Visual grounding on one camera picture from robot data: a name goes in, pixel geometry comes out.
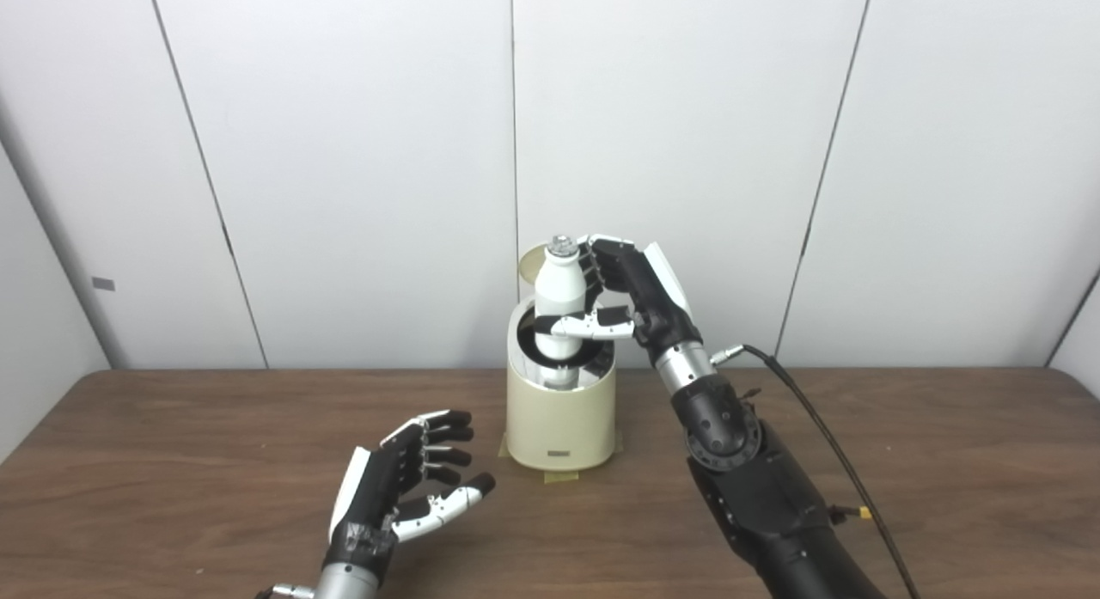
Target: small gray label on wall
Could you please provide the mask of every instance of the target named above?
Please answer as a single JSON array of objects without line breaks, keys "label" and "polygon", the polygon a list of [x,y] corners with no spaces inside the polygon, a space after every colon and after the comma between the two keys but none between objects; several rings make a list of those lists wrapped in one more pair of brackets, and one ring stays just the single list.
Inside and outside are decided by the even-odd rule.
[{"label": "small gray label on wall", "polygon": [[96,290],[107,290],[108,292],[114,292],[113,278],[92,277],[91,286],[95,287]]}]

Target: white backdrop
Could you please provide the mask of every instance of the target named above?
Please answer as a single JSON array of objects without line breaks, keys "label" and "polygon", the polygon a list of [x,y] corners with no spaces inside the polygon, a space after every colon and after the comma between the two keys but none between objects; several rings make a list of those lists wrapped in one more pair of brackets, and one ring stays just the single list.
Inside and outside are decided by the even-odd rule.
[{"label": "white backdrop", "polygon": [[80,377],[107,368],[0,147],[0,462]]},{"label": "white backdrop", "polygon": [[659,240],[715,347],[1041,365],[1100,0],[871,0],[818,192],[865,1],[156,0],[193,131],[153,0],[0,0],[0,136],[125,367],[502,365],[561,231]]},{"label": "white backdrop", "polygon": [[118,367],[263,367],[150,0],[0,0],[0,136]]}]

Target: container lid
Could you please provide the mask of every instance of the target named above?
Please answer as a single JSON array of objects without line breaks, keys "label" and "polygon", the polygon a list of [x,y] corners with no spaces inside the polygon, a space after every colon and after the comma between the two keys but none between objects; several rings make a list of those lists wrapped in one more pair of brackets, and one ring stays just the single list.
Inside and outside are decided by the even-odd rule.
[{"label": "container lid", "polygon": [[538,243],[531,246],[530,251],[519,258],[519,278],[535,286],[535,278],[538,278],[539,270],[542,270],[543,263],[547,262],[547,243]]}]

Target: brown tabletop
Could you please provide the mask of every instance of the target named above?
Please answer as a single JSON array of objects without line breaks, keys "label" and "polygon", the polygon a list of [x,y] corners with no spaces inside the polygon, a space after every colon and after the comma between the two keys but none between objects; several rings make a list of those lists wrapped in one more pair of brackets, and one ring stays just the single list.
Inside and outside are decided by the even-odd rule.
[{"label": "brown tabletop", "polygon": [[[1100,403],[1042,368],[795,370],[926,598],[1100,597]],[[827,500],[839,463],[766,373],[759,413]],[[251,599],[312,585],[352,448],[409,415],[474,412],[497,489],[398,548],[382,597],[767,597],[684,466],[656,375],[622,373],[624,452],[544,485],[497,457],[501,371],[145,371],[86,377],[0,466],[0,597]],[[904,591],[873,524],[840,540]]]}]

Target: robotic hand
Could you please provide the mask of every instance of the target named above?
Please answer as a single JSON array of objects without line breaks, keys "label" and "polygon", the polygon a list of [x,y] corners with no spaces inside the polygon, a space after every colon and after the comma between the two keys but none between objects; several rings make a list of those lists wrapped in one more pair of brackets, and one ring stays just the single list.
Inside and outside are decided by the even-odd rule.
[{"label": "robotic hand", "polygon": [[[578,239],[590,313],[538,318],[559,337],[634,337],[672,396],[688,466],[730,548],[776,599],[884,599],[837,541],[829,510],[793,455],[754,407],[739,399],[692,322],[660,246],[638,251],[607,235]],[[629,293],[628,308],[592,310],[603,290]]]},{"label": "robotic hand", "polygon": [[[473,439],[470,421],[470,412],[429,412],[386,435],[377,450],[355,447],[332,510],[329,550],[317,589],[278,584],[256,599],[373,599],[399,543],[440,529],[496,486],[487,473],[460,486],[462,477],[443,466],[470,465],[470,454],[446,446],[449,441]],[[439,495],[398,502],[425,480],[450,487]]]}]

